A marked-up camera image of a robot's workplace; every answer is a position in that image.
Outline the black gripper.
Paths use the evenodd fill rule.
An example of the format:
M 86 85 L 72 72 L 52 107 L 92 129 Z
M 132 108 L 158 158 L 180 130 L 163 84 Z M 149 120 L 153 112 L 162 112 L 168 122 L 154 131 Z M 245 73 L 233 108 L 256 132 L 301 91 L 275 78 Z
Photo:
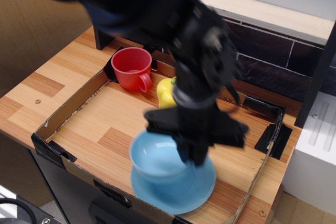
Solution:
M 214 144 L 244 146 L 249 127 L 221 111 L 215 94 L 193 98 L 174 92 L 173 98 L 176 106 L 147 111 L 144 117 L 148 131 L 173 137 L 183 163 L 193 160 L 195 166 L 203 165 L 208 147 Z

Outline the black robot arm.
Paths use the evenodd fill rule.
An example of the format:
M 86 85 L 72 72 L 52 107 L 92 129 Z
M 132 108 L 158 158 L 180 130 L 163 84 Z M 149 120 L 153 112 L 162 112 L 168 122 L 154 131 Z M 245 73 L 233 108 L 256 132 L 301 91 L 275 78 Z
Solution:
M 175 108 L 145 114 L 148 130 L 177 143 L 182 161 L 204 163 L 216 143 L 243 147 L 248 127 L 216 103 L 221 88 L 232 86 L 242 65 L 225 21 L 200 0 L 57 0 L 80 2 L 103 33 L 141 36 L 169 50 L 175 59 Z

